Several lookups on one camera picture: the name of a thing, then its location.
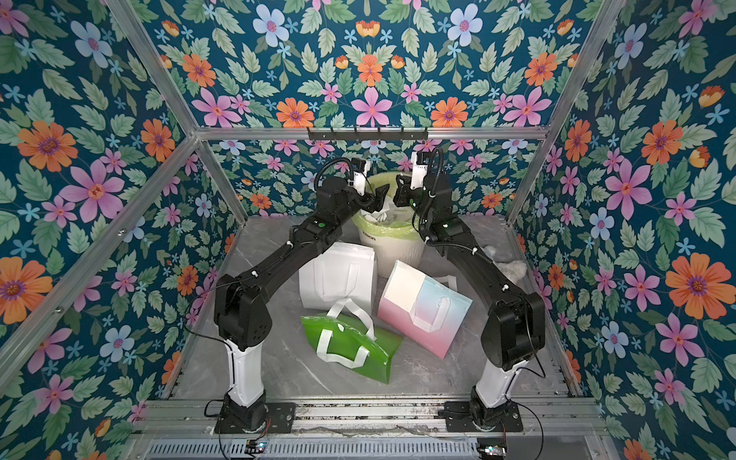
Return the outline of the pink blue gradient paper bag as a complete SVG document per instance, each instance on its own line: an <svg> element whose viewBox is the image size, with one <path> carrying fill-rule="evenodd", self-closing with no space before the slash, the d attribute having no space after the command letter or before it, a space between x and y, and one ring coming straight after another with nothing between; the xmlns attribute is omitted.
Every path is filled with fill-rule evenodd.
<svg viewBox="0 0 736 460"><path fill-rule="evenodd" d="M378 316L438 358L444 358L473 300L449 275L439 279L398 261L379 299Z"/></svg>

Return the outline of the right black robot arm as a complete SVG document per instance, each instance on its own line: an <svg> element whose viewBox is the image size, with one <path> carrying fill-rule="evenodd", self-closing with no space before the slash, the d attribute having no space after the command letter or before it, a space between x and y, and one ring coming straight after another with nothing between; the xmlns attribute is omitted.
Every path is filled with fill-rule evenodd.
<svg viewBox="0 0 736 460"><path fill-rule="evenodd" d="M503 274L454 212L441 149L414 153L411 175L400 174L396 182L394 203L412 209L411 223L421 240L459 270L487 309L480 336L487 361L466 417L482 431L504 427L519 414L510 399L513 383L545 345L544 301Z"/></svg>

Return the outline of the green white paper bag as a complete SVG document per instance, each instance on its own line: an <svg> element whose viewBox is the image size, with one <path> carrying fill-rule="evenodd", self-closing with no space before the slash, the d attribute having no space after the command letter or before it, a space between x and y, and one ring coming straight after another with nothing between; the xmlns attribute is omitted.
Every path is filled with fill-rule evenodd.
<svg viewBox="0 0 736 460"><path fill-rule="evenodd" d="M320 360L389 384L393 358L404 339L378 327L352 299L340 299L325 314L303 316L301 323Z"/></svg>

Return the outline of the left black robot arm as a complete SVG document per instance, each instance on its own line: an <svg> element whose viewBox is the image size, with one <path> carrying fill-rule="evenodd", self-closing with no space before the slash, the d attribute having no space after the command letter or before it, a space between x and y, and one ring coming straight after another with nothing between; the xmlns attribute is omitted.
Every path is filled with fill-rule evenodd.
<svg viewBox="0 0 736 460"><path fill-rule="evenodd" d="M268 424L262 381L263 343L272 329L268 302L300 268L325 253L342 236L342 226L358 212L383 209L390 187L370 184L358 161L339 157L314 177L316 207L289 230L287 241L237 276L216 285L214 322L228 352L229 387L220 425L258 432Z"/></svg>

